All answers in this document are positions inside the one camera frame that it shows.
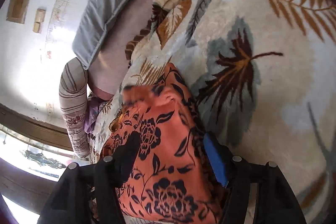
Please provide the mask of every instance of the leaf pattern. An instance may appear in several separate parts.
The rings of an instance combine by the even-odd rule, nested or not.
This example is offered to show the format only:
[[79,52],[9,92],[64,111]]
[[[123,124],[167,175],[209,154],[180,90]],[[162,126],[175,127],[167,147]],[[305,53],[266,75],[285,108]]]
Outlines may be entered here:
[[124,121],[124,124],[127,125],[127,126],[131,126],[132,125],[132,122],[130,120],[125,120]]
[[151,199],[151,201],[153,201],[153,197],[154,197],[153,191],[151,189],[147,189],[146,193],[148,194],[148,196]]
[[140,33],[133,37],[133,40],[127,42],[125,48],[126,60],[129,60],[129,67],[131,66],[131,57],[135,46],[148,34],[151,32],[152,21],[148,20],[147,26],[140,30]]
[[152,29],[156,29],[166,18],[169,11],[166,11],[165,9],[161,8],[160,5],[153,4],[152,5]]
[[153,154],[153,174],[157,174],[160,170],[160,159],[159,157],[154,153]]
[[181,167],[181,168],[178,168],[177,171],[180,173],[180,174],[185,174],[185,173],[188,173],[189,171],[191,171],[193,169],[193,165],[192,164],[188,164],[184,167]]
[[196,26],[198,25],[199,21],[201,20],[202,16],[205,13],[205,10],[207,9],[211,1],[212,0],[198,0],[197,1],[194,13],[186,29],[186,45],[188,45],[188,42],[190,41],[193,33],[195,32]]
[[129,207],[131,208],[132,212],[137,216],[138,214],[135,212],[131,202],[129,202]]
[[184,155],[184,153],[185,153],[185,151],[187,150],[187,147],[188,147],[188,140],[189,140],[189,138],[187,138],[187,137],[185,137],[182,140],[179,148],[177,149],[177,151],[174,154],[175,157],[182,157]]
[[168,121],[174,114],[174,111],[169,112],[169,113],[164,113],[164,114],[160,114],[157,119],[156,119],[156,123],[163,123]]
[[132,195],[131,198],[133,199],[133,201],[136,203],[136,204],[140,204],[140,201],[138,199],[138,197],[136,195]]
[[199,89],[199,94],[196,97],[197,104],[202,101],[207,101],[213,94],[215,95],[214,102],[218,102],[217,121],[222,110],[224,101],[231,94],[230,105],[238,92],[237,96],[240,102],[240,109],[243,110],[243,88],[247,87],[247,91],[253,101],[252,84],[254,78],[254,68],[252,60],[263,56],[278,55],[283,56],[281,52],[266,52],[253,56],[252,49],[246,29],[238,29],[237,37],[232,40],[231,52],[233,57],[226,57],[218,53],[216,64],[224,67],[219,73],[213,74],[215,78],[205,81],[206,86]]
[[156,32],[160,40],[161,49],[165,46],[166,42],[188,14],[191,4],[192,0],[182,0],[169,12],[162,24],[157,28]]
[[324,172],[320,175],[320,177],[313,182],[310,186],[310,190],[307,195],[304,197],[303,201],[300,203],[300,207],[302,209],[306,209],[311,206],[312,202],[316,199],[316,197],[321,194],[323,190],[323,186],[326,183],[327,174]]
[[135,85],[152,85],[156,82],[159,75],[161,75],[165,69],[166,64],[162,66],[153,65],[147,58],[140,67],[139,74],[132,75],[131,77],[138,77]]
[[152,214],[152,204],[150,202],[145,206],[145,210],[149,215]]
[[113,97],[104,105],[103,109],[101,110],[104,114],[108,114],[109,110],[111,109]]
[[330,16],[336,12],[336,5],[333,4],[331,0],[268,1],[275,15],[280,18],[282,14],[292,28],[294,28],[292,18],[294,18],[296,25],[304,36],[307,34],[304,25],[305,22],[322,41],[324,41],[324,36],[321,29],[336,43],[336,17]]

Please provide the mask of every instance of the glass pane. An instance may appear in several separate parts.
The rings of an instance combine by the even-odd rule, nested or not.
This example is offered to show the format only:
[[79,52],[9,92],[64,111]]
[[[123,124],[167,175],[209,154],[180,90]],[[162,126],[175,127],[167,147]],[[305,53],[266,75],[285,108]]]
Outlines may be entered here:
[[[58,151],[52,153],[37,148],[33,146],[32,142],[31,145],[26,144],[8,133],[1,133],[0,138],[3,139],[0,142],[0,158],[26,172],[45,179],[58,181],[66,167],[72,162],[77,162],[80,166],[89,164],[88,161],[74,159],[74,156],[67,157],[56,154]],[[43,148],[57,149],[44,145]]]

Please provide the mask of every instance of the purple cloth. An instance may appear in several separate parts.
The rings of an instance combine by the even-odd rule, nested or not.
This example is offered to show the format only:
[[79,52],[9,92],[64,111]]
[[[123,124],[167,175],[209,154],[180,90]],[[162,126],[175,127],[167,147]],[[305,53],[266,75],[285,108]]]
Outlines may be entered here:
[[87,98],[87,108],[86,108],[86,115],[85,115],[85,124],[84,124],[84,131],[86,133],[92,133],[93,129],[95,128],[96,120],[106,105],[107,101],[100,99],[99,97],[93,95]]

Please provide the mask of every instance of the orange floral fabric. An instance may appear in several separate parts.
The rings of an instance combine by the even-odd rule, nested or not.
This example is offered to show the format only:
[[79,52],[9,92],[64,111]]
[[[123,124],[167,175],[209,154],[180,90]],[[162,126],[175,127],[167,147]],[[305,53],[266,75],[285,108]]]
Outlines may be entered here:
[[127,87],[123,96],[122,118],[101,154],[113,155],[133,132],[141,134],[130,177],[117,189],[123,214],[152,221],[217,223],[218,184],[203,147],[204,127],[175,66],[168,63],[156,84]]

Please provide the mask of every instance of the brown fern print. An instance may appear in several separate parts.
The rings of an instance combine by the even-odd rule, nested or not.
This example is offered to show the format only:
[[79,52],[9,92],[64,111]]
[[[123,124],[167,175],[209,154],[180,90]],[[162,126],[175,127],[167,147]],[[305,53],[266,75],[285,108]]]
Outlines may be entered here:
[[306,36],[304,22],[324,41],[321,33],[321,27],[327,35],[334,41],[335,36],[328,26],[330,23],[336,31],[336,5],[331,0],[268,0],[274,13],[280,18],[283,14],[288,24],[294,28],[293,20]]
[[323,172],[320,177],[311,185],[307,195],[300,203],[301,209],[306,209],[313,204],[319,194],[323,191],[323,186],[327,182],[327,173]]
[[126,60],[131,60],[132,57],[132,53],[135,49],[135,46],[145,37],[147,36],[150,32],[151,32],[151,25],[152,25],[152,21],[148,20],[147,22],[147,26],[143,29],[140,30],[140,34],[136,35],[132,41],[129,41],[126,44],[126,48],[125,48],[125,55],[126,55]]
[[107,114],[109,110],[111,110],[111,103],[112,103],[113,97],[104,105],[103,109],[101,110],[104,114]]
[[153,65],[150,61],[148,61],[146,58],[143,64],[141,65],[140,73],[131,76],[131,77],[138,77],[138,80],[135,85],[154,84],[157,81],[157,79],[161,76],[161,74],[163,73],[167,63],[163,64],[160,67],[157,67]]
[[219,57],[216,64],[225,68],[221,72],[212,75],[215,77],[213,80],[205,81],[206,87],[199,89],[199,95],[196,97],[197,105],[199,105],[203,100],[206,102],[211,95],[218,90],[211,107],[213,108],[215,102],[218,101],[217,120],[229,92],[231,92],[231,104],[238,90],[241,110],[243,110],[243,88],[245,85],[253,100],[252,84],[254,69],[251,63],[252,60],[268,55],[283,56],[281,52],[266,52],[252,56],[252,50],[245,28],[243,29],[243,35],[244,37],[241,36],[240,30],[238,29],[237,38],[232,40],[233,48],[230,50],[234,54],[234,57],[225,57],[222,56],[220,52],[218,53]]

